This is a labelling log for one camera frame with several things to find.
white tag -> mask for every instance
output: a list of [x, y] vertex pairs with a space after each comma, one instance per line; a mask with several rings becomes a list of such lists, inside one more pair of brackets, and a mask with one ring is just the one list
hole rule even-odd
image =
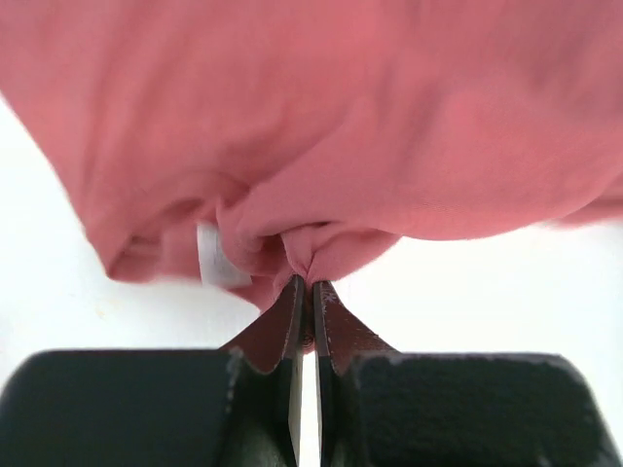
[[198, 225], [197, 246], [199, 268], [204, 284], [232, 289], [251, 285], [251, 276], [236, 268], [225, 256], [221, 236], [216, 227], [210, 224]]

pink fabric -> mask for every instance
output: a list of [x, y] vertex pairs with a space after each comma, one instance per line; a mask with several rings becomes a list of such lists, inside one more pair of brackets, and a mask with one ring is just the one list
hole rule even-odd
[[623, 210], [620, 0], [0, 0], [0, 90], [108, 274], [268, 306], [401, 235]]

garment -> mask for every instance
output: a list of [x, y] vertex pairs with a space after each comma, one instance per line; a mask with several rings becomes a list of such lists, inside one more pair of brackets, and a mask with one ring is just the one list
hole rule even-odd
[[623, 208], [618, 0], [0, 0], [0, 90], [107, 273], [269, 306], [400, 236]]

